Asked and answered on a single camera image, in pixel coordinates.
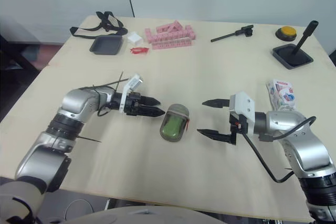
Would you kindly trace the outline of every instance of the pink block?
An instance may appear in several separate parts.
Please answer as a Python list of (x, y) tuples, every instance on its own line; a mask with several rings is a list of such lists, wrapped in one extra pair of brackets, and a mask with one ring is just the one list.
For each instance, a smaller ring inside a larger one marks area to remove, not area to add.
[(146, 36), (146, 38), (149, 44), (153, 42), (153, 36)]
[(173, 24), (168, 28), (167, 32), (170, 33), (172, 31), (181, 31), (182, 29), (183, 29), (183, 27), (180, 24), (180, 22), (178, 22), (177, 20), (175, 20), (173, 22)]
[(151, 30), (149, 28), (145, 29), (145, 34), (152, 34)]
[(191, 39), (190, 38), (183, 38), (183, 39), (175, 39), (169, 41), (161, 41), (155, 42), (152, 44), (152, 49), (166, 49), (166, 48), (173, 48), (173, 47), (187, 47), (191, 46)]
[(196, 34), (193, 31), (189, 32), (189, 38), (196, 39)]
[(173, 23), (166, 24), (166, 25), (163, 25), (163, 26), (158, 26), (158, 27), (156, 28), (156, 32), (157, 32), (158, 34), (160, 34), (160, 33), (163, 33), (163, 32), (165, 32), (165, 31), (168, 31), (169, 27), (170, 27), (172, 24), (173, 24)]
[(162, 34), (162, 40), (169, 40), (168, 34)]

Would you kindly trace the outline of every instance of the red object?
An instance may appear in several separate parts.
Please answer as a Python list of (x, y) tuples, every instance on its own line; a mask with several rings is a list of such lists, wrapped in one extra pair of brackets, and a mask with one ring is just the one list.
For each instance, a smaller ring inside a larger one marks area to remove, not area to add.
[(189, 119), (187, 120), (187, 128), (185, 131), (188, 131), (188, 126), (189, 126)]
[(133, 47), (133, 48), (131, 48), (131, 53), (135, 54), (135, 55), (145, 54), (145, 53), (148, 52), (148, 50), (149, 50), (149, 48), (147, 48), (147, 47)]

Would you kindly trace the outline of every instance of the black plastic piece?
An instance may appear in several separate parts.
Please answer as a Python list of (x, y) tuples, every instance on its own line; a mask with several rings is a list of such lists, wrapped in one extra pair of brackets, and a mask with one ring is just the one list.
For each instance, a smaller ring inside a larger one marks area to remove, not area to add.
[(31, 223), (34, 223), (33, 211), (31, 210), (30, 206), (27, 203), (25, 203), (23, 200), (18, 199), (16, 197), (13, 197), (12, 200), (17, 201), (17, 202), (21, 203), (22, 205), (24, 205), (28, 210), (28, 214), (23, 219), (21, 219), (19, 216), (12, 216), (9, 219), (7, 219), (6, 221), (10, 224), (31, 224)]
[(198, 132), (200, 132), (202, 135), (205, 135), (209, 137), (212, 140), (220, 141), (220, 142), (226, 142), (226, 143), (232, 143), (232, 135), (225, 135), (220, 134), (218, 131), (215, 130), (208, 130), (208, 129), (197, 129)]
[(17, 51), (16, 47), (12, 44), (8, 43), (8, 41), (0, 35), (0, 49), (6, 54), (6, 56), (10, 57), (11, 60), (14, 60), (18, 63), (22, 68), (28, 70), (34, 77), (36, 77), (40, 71), (35, 68), (22, 54)]
[(301, 49), (299, 49), (296, 55), (292, 55), (295, 47), (296, 46), (294, 44), (287, 44), (273, 48), (273, 56), (287, 69), (301, 67), (314, 61), (313, 58)]
[(296, 46), (294, 44), (288, 44), (273, 48), (273, 56), (287, 69), (297, 68), (313, 62), (313, 58), (301, 50), (300, 47), (306, 39), (312, 35), (318, 24), (319, 23), (316, 20), (311, 21), (303, 32), (303, 37)]
[[(108, 105), (108, 108), (112, 110), (118, 110), (120, 106), (121, 93), (115, 93), (112, 98), (112, 102)], [(140, 93), (130, 92), (126, 97), (124, 112), (127, 115), (144, 115), (157, 117), (164, 115), (165, 112), (155, 105), (159, 105), (160, 102), (152, 97), (141, 96)]]
[(29, 184), (34, 185), (42, 194), (44, 194), (47, 190), (47, 184), (40, 178), (35, 178), (31, 176), (22, 176), (18, 178), (16, 181), (23, 181)]
[(54, 178), (50, 182), (47, 192), (52, 193), (59, 189), (60, 185), (62, 184), (65, 178), (65, 175), (67, 175), (68, 173), (68, 167), (70, 163), (71, 163), (71, 158), (66, 156), (61, 166), (58, 168), (57, 173), (55, 174)]
[(252, 36), (252, 34), (253, 34), (253, 30), (252, 30), (252, 28), (253, 28), (253, 25), (244, 26), (244, 27), (242, 27), (240, 30), (235, 31), (235, 32), (232, 33), (232, 34), (224, 35), (224, 36), (221, 36), (221, 37), (212, 39), (212, 40), (210, 40), (210, 41), (211, 41), (211, 42), (215, 42), (215, 41), (218, 41), (218, 40), (220, 40), (220, 39), (225, 39), (225, 38), (227, 38), (227, 37), (231, 37), (231, 36), (234, 36), (234, 35), (235, 35), (235, 36), (238, 36), (238, 35), (240, 35), (240, 34), (245, 34), (246, 37), (250, 37), (250, 36)]
[(266, 114), (264, 112), (255, 112), (254, 133), (264, 134), (266, 132)]
[(248, 131), (248, 123), (247, 123), (247, 118), (243, 115), (239, 115), (239, 120), (237, 120), (234, 116), (230, 115), (230, 120), (231, 128), (233, 126), (236, 126), (238, 128), (238, 125), (240, 125), (239, 133), (240, 134), (247, 134)]
[(90, 52), (96, 55), (116, 55), (122, 44), (121, 35), (98, 36), (90, 48)]
[(55, 136), (75, 140), (84, 124), (62, 114), (56, 114), (46, 132)]
[(312, 211), (309, 211), (310, 216), (315, 219), (314, 222), (310, 222), (309, 224), (335, 224), (335, 221), (324, 221), (324, 220), (320, 220), (319, 216)]
[(277, 36), (278, 39), (281, 39), (283, 41), (293, 41), (296, 39), (296, 34), (293, 36), (288, 36), (286, 34), (283, 34), (283, 32), (281, 31), (281, 28), (279, 28), (276, 32), (275, 32), (275, 36)]
[(318, 178), (299, 178), (307, 201), (317, 206), (336, 205), (336, 173)]
[(213, 107), (213, 108), (229, 107), (230, 100), (229, 99), (207, 100), (203, 102), (202, 105)]

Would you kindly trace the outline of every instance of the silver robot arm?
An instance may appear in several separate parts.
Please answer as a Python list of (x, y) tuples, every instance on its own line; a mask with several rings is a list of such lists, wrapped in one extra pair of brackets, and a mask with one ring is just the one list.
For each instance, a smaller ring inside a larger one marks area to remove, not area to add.
[(46, 192), (61, 185), (71, 163), (68, 153), (75, 139), (92, 114), (104, 110), (119, 110), (123, 99), (123, 112), (127, 115), (160, 116), (165, 112), (154, 105), (160, 102), (143, 97), (133, 91), (142, 82), (135, 75), (126, 84), (123, 94), (110, 86), (84, 87), (71, 90), (62, 101), (57, 114), (46, 131), (38, 136), (22, 159), (15, 181), (0, 187), (0, 222), (33, 223)]
[[(198, 130), (217, 141), (236, 144), (236, 134), (242, 134), (253, 148), (268, 174), (282, 183), (294, 173), (307, 198), (309, 214), (316, 223), (336, 223), (336, 168), (323, 143), (311, 132), (314, 116), (306, 119), (297, 111), (255, 112), (254, 101), (244, 92), (232, 95), (230, 100), (208, 100), (204, 105), (229, 107), (231, 135), (214, 130)], [(292, 172), (276, 179), (248, 136), (259, 134), (264, 142), (278, 140)]]
[(309, 123), (284, 135), (304, 120), (297, 111), (270, 111), (262, 120), (265, 127), (255, 128), (255, 133), (261, 141), (280, 141), (306, 195), (311, 217), (317, 223), (336, 223), (336, 168), (326, 147)]

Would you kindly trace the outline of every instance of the black cable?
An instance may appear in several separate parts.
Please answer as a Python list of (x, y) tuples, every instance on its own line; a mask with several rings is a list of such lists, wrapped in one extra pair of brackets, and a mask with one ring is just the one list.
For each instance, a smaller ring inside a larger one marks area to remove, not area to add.
[(90, 208), (91, 208), (91, 212), (94, 213), (93, 206), (91, 205), (91, 203), (90, 203), (88, 200), (86, 200), (86, 199), (76, 199), (76, 200), (74, 200), (73, 202), (71, 202), (71, 203), (68, 205), (67, 209), (65, 210), (65, 213), (64, 213), (64, 219), (65, 219), (65, 220), (67, 220), (67, 213), (68, 213), (69, 208), (71, 207), (71, 205), (72, 205), (73, 203), (75, 203), (75, 202), (78, 202), (78, 201), (84, 201), (84, 202), (86, 202), (86, 203), (90, 206)]
[(124, 71), (122, 71), (121, 72), (121, 74), (120, 74), (120, 77), (119, 77), (119, 80), (118, 80), (118, 84), (117, 84), (117, 86), (116, 86), (116, 91), (118, 90), (118, 86), (119, 86), (119, 83), (120, 83), (120, 80), (121, 80), (121, 77), (122, 77), (122, 74), (124, 73)]
[(37, 216), (36, 216), (36, 218), (35, 218), (35, 222), (36, 222), (37, 224), (43, 224), (43, 222), (41, 221), (41, 219), (38, 218)]
[[(123, 82), (123, 81), (128, 81), (128, 79), (129, 78), (122, 79), (120, 81), (114, 81), (114, 82), (106, 83), (106, 84), (103, 84), (103, 85), (95, 86), (95, 88), (106, 88), (109, 85), (113, 85), (113, 84), (116, 84), (116, 83), (119, 83), (119, 82)], [(79, 89), (92, 89), (92, 87), (82, 87), (82, 88), (79, 88)]]
[(292, 128), (290, 131), (286, 132), (285, 134), (283, 135), (280, 135), (280, 136), (276, 136), (276, 137), (273, 137), (271, 138), (272, 141), (273, 140), (279, 140), (281, 138), (284, 138), (286, 136), (289, 136), (290, 134), (292, 134), (294, 131), (296, 131), (297, 129), (301, 128), (302, 126), (304, 126), (306, 123), (309, 122), (309, 125), (312, 125), (316, 120), (316, 116), (311, 116), (309, 117), (308, 119), (304, 120), (303, 122), (299, 123), (298, 125), (296, 125), (294, 128)]
[(270, 170), (270, 168), (267, 166), (266, 162), (264, 161), (263, 157), (261, 156), (261, 154), (258, 152), (257, 148), (255, 147), (255, 145), (252, 143), (251, 139), (245, 134), (242, 133), (243, 137), (245, 138), (245, 140), (247, 141), (247, 143), (251, 146), (252, 150), (254, 151), (254, 153), (257, 155), (257, 158), (259, 159), (259, 161), (261, 162), (262, 166), (265, 168), (265, 170), (267, 171), (268, 175), (271, 177), (271, 179), (273, 179), (274, 182), (276, 183), (282, 183), (285, 182), (286, 180), (288, 180), (290, 178), (290, 176), (292, 176), (294, 174), (293, 171), (291, 171), (290, 173), (288, 173), (285, 177), (283, 177), (282, 179), (277, 179), (272, 171)]
[(90, 140), (90, 141), (94, 141), (94, 142), (99, 142), (99, 143), (101, 143), (101, 141), (94, 140), (94, 139), (92, 139), (92, 138), (88, 138), (88, 137), (77, 136), (77, 138), (86, 139), (86, 140)]
[(98, 94), (98, 107), (100, 107), (100, 93), (96, 90), (95, 86), (93, 86), (93, 90)]
[(100, 107), (99, 109), (98, 109), (98, 111), (97, 111), (97, 116), (103, 116), (103, 115), (106, 115), (107, 113), (109, 113), (111, 110), (109, 110), (109, 111), (106, 111), (104, 114), (100, 114), (100, 112), (101, 112), (101, 110), (103, 109), (103, 108), (105, 108), (106, 107), (106, 104), (104, 104), (102, 107)]

